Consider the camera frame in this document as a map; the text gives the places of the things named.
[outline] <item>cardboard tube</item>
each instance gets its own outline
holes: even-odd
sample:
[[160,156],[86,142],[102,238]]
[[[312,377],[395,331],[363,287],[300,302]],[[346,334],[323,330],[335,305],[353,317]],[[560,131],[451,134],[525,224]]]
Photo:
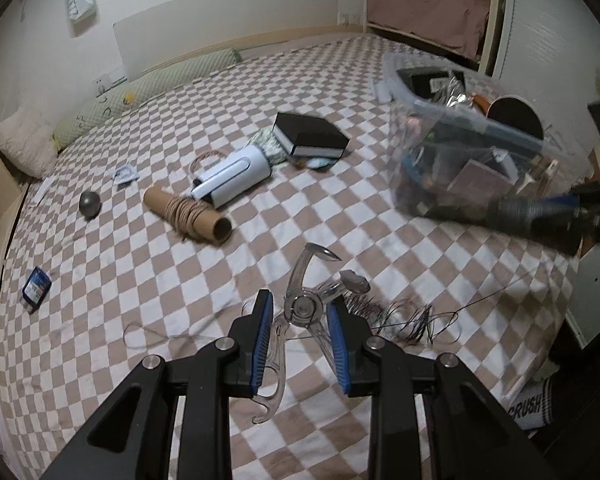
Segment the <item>cardboard tube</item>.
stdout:
[[165,212],[167,211],[167,206],[174,197],[175,195],[167,193],[157,186],[153,186],[144,192],[142,201],[151,211],[160,215],[162,218],[166,218]]
[[[167,218],[166,211],[167,206],[174,198],[176,198],[176,195],[153,186],[144,192],[142,201],[151,211],[171,222],[171,219]],[[193,201],[194,199],[184,198],[184,200]],[[223,217],[218,211],[206,209],[198,214],[192,226],[178,226],[177,229],[183,232],[193,231],[200,238],[221,244],[231,234],[232,225],[231,221]]]

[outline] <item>gray ball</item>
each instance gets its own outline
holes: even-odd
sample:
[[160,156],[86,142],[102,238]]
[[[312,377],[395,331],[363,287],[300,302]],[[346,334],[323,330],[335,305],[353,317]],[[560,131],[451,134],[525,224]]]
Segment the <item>gray ball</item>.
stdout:
[[100,212],[100,195],[94,191],[83,191],[80,195],[80,212],[87,220],[91,220],[98,216]]

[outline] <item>black book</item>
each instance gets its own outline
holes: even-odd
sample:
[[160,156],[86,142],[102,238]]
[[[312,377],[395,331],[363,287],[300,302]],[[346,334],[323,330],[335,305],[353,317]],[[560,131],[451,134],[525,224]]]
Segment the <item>black book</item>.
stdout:
[[349,138],[322,117],[278,112],[273,134],[289,155],[340,158]]

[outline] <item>bed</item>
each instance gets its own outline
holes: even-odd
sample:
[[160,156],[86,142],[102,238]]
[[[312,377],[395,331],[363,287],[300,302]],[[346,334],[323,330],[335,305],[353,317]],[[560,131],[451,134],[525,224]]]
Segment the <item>bed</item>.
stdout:
[[[495,292],[461,312],[458,340],[407,350],[456,352],[503,405],[510,403],[564,320],[577,258],[392,209],[382,176],[389,107],[368,90],[387,50],[414,63],[431,59],[367,35],[259,57],[167,92],[62,153],[40,205],[33,205],[33,192],[27,198],[0,294],[0,398],[27,478],[40,476],[142,357],[186,356],[227,334],[260,288],[282,304],[307,241],[342,258],[337,266],[313,262],[310,285],[352,269],[368,277],[376,297],[431,302],[437,312]],[[183,240],[142,205],[154,184],[184,192],[197,153],[236,150],[278,110],[291,109],[333,121],[351,137],[352,152],[325,173],[276,167],[270,180],[223,208],[234,233],[220,248]],[[110,174],[123,163],[134,164],[140,179],[118,190]],[[84,189],[103,200],[91,222],[78,212]],[[36,265],[53,285],[29,315],[20,290]],[[189,336],[174,337],[182,333]],[[290,341],[286,355],[285,397],[271,421],[253,426],[259,408],[231,402],[234,478],[364,475],[370,401],[342,395],[311,339]],[[174,444],[178,435],[176,426]]]

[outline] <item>long green pillow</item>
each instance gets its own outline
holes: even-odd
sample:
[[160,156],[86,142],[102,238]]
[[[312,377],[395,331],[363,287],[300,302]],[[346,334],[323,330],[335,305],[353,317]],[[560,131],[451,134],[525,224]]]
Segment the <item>long green pillow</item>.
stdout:
[[140,107],[157,95],[241,61],[236,50],[227,48],[153,70],[131,83],[116,86],[62,118],[54,130],[58,151],[64,150],[94,127]]

